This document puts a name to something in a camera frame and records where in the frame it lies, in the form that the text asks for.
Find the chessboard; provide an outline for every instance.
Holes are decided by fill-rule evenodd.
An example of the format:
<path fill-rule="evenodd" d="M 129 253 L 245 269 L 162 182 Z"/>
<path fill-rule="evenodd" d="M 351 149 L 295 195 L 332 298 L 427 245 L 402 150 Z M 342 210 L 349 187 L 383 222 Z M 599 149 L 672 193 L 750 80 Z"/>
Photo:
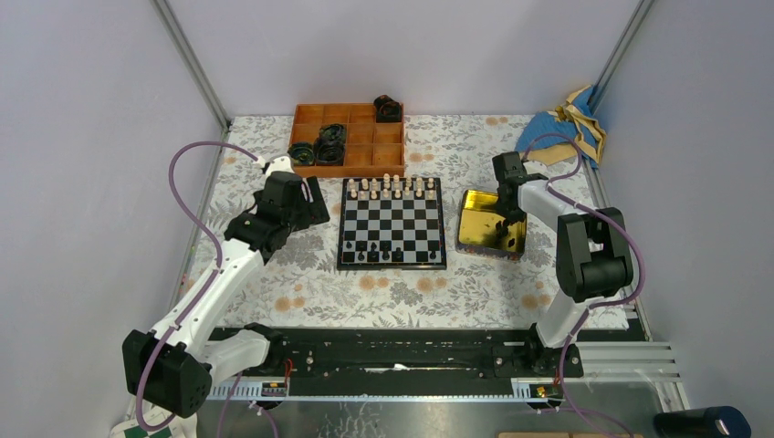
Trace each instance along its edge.
<path fill-rule="evenodd" d="M 437 178 L 344 180 L 337 268 L 446 269 L 441 201 Z"/>

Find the black tape roll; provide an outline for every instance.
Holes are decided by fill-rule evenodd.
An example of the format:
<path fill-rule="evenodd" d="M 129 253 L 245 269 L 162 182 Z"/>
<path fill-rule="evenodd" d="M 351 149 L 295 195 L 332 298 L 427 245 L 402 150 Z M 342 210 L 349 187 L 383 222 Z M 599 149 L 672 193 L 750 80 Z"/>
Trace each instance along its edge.
<path fill-rule="evenodd" d="M 341 166 L 344 164 L 343 141 L 319 141 L 315 152 L 318 166 Z"/>
<path fill-rule="evenodd" d="M 339 123 L 323 126 L 319 129 L 319 138 L 322 141 L 341 141 L 343 143 L 347 140 L 347 129 Z"/>
<path fill-rule="evenodd" d="M 376 110 L 377 123 L 398 123 L 403 118 L 401 104 L 394 100 L 385 102 Z"/>
<path fill-rule="evenodd" d="M 297 166 L 311 166 L 314 164 L 314 148 L 307 141 L 298 141 L 293 143 L 288 149 L 288 155 L 293 164 Z"/>
<path fill-rule="evenodd" d="M 376 107 L 376 110 L 379 111 L 379 108 L 382 107 L 387 102 L 394 102 L 390 96 L 387 96 L 386 94 L 382 94 L 380 97 L 373 100 L 373 106 Z"/>

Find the cable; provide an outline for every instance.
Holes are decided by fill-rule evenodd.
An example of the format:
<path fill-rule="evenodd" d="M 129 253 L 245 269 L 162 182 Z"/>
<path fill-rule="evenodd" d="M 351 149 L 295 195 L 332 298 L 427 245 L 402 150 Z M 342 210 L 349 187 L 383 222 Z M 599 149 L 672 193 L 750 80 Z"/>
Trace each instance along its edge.
<path fill-rule="evenodd" d="M 544 139 L 546 137 L 551 137 L 551 136 L 553 136 L 553 137 L 560 137 L 560 138 L 564 139 L 565 141 L 569 142 L 572 145 L 572 147 L 575 148 L 575 151 L 577 152 L 578 158 L 577 158 L 577 164 L 575 165 L 575 169 L 573 169 L 571 172 L 565 173 L 563 175 L 555 176 L 553 178 L 550 178 L 549 181 L 546 184 L 546 190 L 549 193 L 551 193 L 552 195 L 554 195 L 556 198 L 560 199 L 561 201 L 563 201 L 565 203 L 569 203 L 570 205 L 573 205 L 575 208 L 577 208 L 578 210 L 583 211 L 584 213 L 591 214 L 592 216 L 600 219 L 601 221 L 605 222 L 607 225 L 612 227 L 615 231 L 617 231 L 623 237 L 623 240 L 626 241 L 626 243 L 629 245 L 629 247 L 634 252 L 634 258 L 637 259 L 637 267 L 638 267 L 638 270 L 639 270 L 639 276 L 637 278 L 637 286 L 634 288 L 634 292 L 630 296 L 622 298 L 622 299 L 618 299 L 618 300 L 615 300 L 615 301 L 602 301 L 602 302 L 599 302 L 599 303 L 594 303 L 594 304 L 589 305 L 583 311 L 583 314 L 580 315 L 580 318 L 578 319 L 578 323 L 575 324 L 575 327 L 573 327 L 572 330 L 570 330 L 570 333 L 568 334 L 567 338 L 564 341 L 564 346 L 561 349 L 561 354 L 560 354 L 560 359 L 559 359 L 559 381 L 560 381 L 561 389 L 562 389 L 562 391 L 564 391 L 564 398 L 567 399 L 567 402 L 570 404 L 572 410 L 575 413 L 577 413 L 578 416 L 583 421 L 585 421 L 589 426 L 594 428 L 594 430 L 596 430 L 598 433 L 601 433 L 601 434 L 603 434 L 605 436 L 608 436 L 608 437 L 611 437 L 611 438 L 616 438 L 615 435 L 613 435 L 612 433 L 606 432 L 606 431 L 602 430 L 601 428 L 597 427 L 593 422 L 591 422 L 588 418 L 586 418 L 585 415 L 590 415 L 590 414 L 596 415 L 596 416 L 605 418 L 605 419 L 607 419 L 609 421 L 615 422 L 616 424 L 621 425 L 621 426 L 622 426 L 622 423 L 618 422 L 617 420 L 614 420 L 612 417 L 610 417 L 610 416 L 608 416 L 608 415 L 606 415 L 606 414 L 604 414 L 602 412 L 580 409 L 575 404 L 575 401 L 572 399 L 572 397 L 570 397 L 570 394 L 567 392 L 567 386 L 566 386 L 565 381 L 564 381 L 564 360 L 565 360 L 565 358 L 567 356 L 567 350 L 570 348 L 570 344 L 572 343 L 572 339 L 575 337 L 575 335 L 578 334 L 579 331 L 581 331 L 581 327 L 583 327 L 583 324 L 586 322 L 586 319 L 589 317 L 589 313 L 591 312 L 591 310 L 593 310 L 595 308 L 607 308 L 607 307 L 612 307 L 612 306 L 619 306 L 619 305 L 623 305 L 623 304 L 628 304 L 628 303 L 634 301 L 643 292 L 643 286 L 645 284 L 645 264 L 644 264 L 644 261 L 643 261 L 643 254 L 640 251 L 639 246 L 637 246 L 637 244 L 634 242 L 634 239 L 632 239 L 632 237 L 629 235 L 629 233 L 627 233 L 626 230 L 623 229 L 623 227 L 618 225 L 611 218 L 607 217 L 604 214 L 601 214 L 601 213 L 597 212 L 596 210 L 593 210 L 590 207 L 587 207 L 586 205 L 583 205 L 582 203 L 578 203 L 576 201 L 573 201 L 568 196 L 566 196 L 566 195 L 564 195 L 562 193 L 559 193 L 556 189 L 553 188 L 552 184 L 554 182 L 556 182 L 558 180 L 564 180 L 564 179 L 570 178 L 571 176 L 573 176 L 576 173 L 578 173 L 578 171 L 581 169 L 583 155 L 581 153 L 581 148 L 578 146 L 578 144 L 575 142 L 575 140 L 571 139 L 570 137 L 568 137 L 568 136 L 566 136 L 564 134 L 559 134 L 559 133 L 556 133 L 556 132 L 539 135 L 538 137 L 536 137 L 534 140 L 532 140 L 529 143 L 529 146 L 524 151 L 524 157 L 523 157 L 524 160 L 527 159 L 527 156 L 528 156 L 529 152 L 532 150 L 532 147 L 535 145 L 535 143 L 537 141 L 539 141 L 541 139 Z M 623 427 L 624 430 L 626 430 L 626 432 L 632 438 L 634 437 L 634 434 L 631 431 L 629 431 L 625 426 L 622 426 L 622 427 Z"/>
<path fill-rule="evenodd" d="M 156 363 L 156 360 L 159 358 L 159 354 L 162 352 L 162 348 L 164 345 L 166 345 L 167 340 L 169 340 L 172 333 L 176 330 L 177 327 L 180 327 L 180 323 L 183 322 L 185 317 L 188 316 L 189 313 L 191 313 L 191 310 L 194 309 L 196 304 L 199 303 L 199 301 L 204 296 L 204 293 L 210 288 L 210 286 L 215 281 L 215 278 L 217 277 L 218 273 L 220 272 L 221 264 L 223 264 L 223 248 L 221 248 L 220 243 L 217 240 L 217 237 L 215 237 L 215 234 L 210 231 L 209 228 L 207 228 L 207 225 L 204 224 L 198 217 L 196 217 L 196 214 L 191 211 L 191 209 L 188 208 L 187 205 L 185 205 L 185 202 L 183 201 L 183 198 L 180 196 L 180 193 L 177 191 L 177 187 L 174 184 L 174 167 L 177 164 L 177 161 L 180 159 L 180 157 L 186 153 L 187 151 L 197 148 L 199 146 L 219 146 L 222 148 L 229 148 L 233 149 L 235 151 L 240 151 L 243 154 L 247 155 L 253 161 L 257 162 L 258 157 L 256 157 L 252 152 L 240 148 L 239 146 L 235 146 L 230 143 L 225 143 L 222 141 L 197 141 L 191 144 L 188 144 L 186 146 L 183 146 L 177 153 L 174 154 L 172 157 L 172 160 L 170 161 L 169 171 L 168 171 L 168 179 L 170 184 L 170 190 L 172 190 L 172 195 L 174 196 L 174 200 L 177 201 L 177 204 L 180 205 L 180 208 L 183 209 L 183 212 L 186 216 L 188 216 L 189 219 L 193 221 L 193 223 L 196 225 L 197 228 L 202 230 L 202 232 L 209 237 L 209 239 L 213 242 L 215 246 L 215 266 L 216 269 L 213 269 L 213 272 L 210 273 L 210 276 L 207 278 L 207 280 L 204 282 L 204 285 L 201 289 L 199 289 L 199 292 L 196 293 L 196 296 L 193 297 L 190 303 L 188 303 L 188 306 L 186 306 L 182 312 L 180 312 L 180 315 L 177 316 L 177 318 L 174 320 L 174 326 L 170 326 L 167 328 L 167 330 L 164 332 L 162 337 L 159 339 L 158 342 L 156 342 L 156 347 L 151 352 L 151 356 L 148 358 L 148 361 L 145 362 L 145 368 L 142 369 L 142 374 L 140 376 L 140 382 L 137 385 L 137 394 L 135 397 L 135 403 L 134 403 L 134 415 L 137 419 L 137 423 L 140 425 L 140 427 L 145 432 L 156 432 L 160 431 L 167 425 L 169 425 L 170 422 L 174 419 L 175 415 L 170 415 L 166 420 L 163 422 L 160 422 L 159 424 L 148 424 L 145 422 L 145 418 L 142 414 L 142 398 L 145 395 L 145 386 L 148 384 L 148 378 L 151 375 L 151 369 L 153 368 L 153 364 Z"/>
<path fill-rule="evenodd" d="M 236 385 L 239 384 L 239 380 L 242 379 L 242 371 L 239 371 L 236 374 L 236 379 L 234 380 L 234 384 L 231 385 L 231 389 L 228 390 L 228 393 L 225 395 L 225 402 L 223 403 L 223 409 L 220 410 L 220 418 L 218 418 L 218 429 L 217 429 L 217 438 L 220 438 L 220 432 L 223 429 L 223 419 L 225 418 L 225 409 L 228 407 L 228 403 L 231 401 L 231 398 L 234 396 L 234 390 L 236 389 Z"/>
<path fill-rule="evenodd" d="M 277 421 L 274 420 L 274 417 L 263 408 L 263 406 L 255 405 L 256 409 L 258 409 L 259 414 L 263 414 L 268 418 L 268 423 L 271 424 L 271 430 L 274 433 L 274 438 L 279 438 L 279 429 L 277 428 Z"/>

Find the white enclosure wall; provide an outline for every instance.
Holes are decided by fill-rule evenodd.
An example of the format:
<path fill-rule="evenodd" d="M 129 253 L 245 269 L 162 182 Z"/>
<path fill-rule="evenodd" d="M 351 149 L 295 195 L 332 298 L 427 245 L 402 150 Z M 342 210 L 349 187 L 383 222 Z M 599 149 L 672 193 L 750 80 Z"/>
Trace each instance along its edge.
<path fill-rule="evenodd" d="M 657 2 L 600 117 L 602 175 L 643 248 L 654 335 L 690 402 L 773 436 L 774 3 Z"/>
<path fill-rule="evenodd" d="M 147 1 L 4 1 L 0 71 L 0 436 L 107 436 L 192 232 L 167 165 L 219 129 Z M 213 158 L 181 160 L 194 207 Z"/>
<path fill-rule="evenodd" d="M 371 101 L 520 114 L 597 80 L 636 0 L 173 0 L 229 116 Z"/>

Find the gold tray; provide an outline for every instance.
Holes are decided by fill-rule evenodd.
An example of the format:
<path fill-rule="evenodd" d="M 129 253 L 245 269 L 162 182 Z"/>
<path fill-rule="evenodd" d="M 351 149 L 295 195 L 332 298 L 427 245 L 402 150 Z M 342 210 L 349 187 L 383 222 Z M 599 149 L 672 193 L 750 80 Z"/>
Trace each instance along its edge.
<path fill-rule="evenodd" d="M 467 190 L 460 209 L 458 251 L 479 256 L 519 260 L 527 240 L 527 219 L 502 230 L 503 216 L 495 213 L 497 194 Z"/>

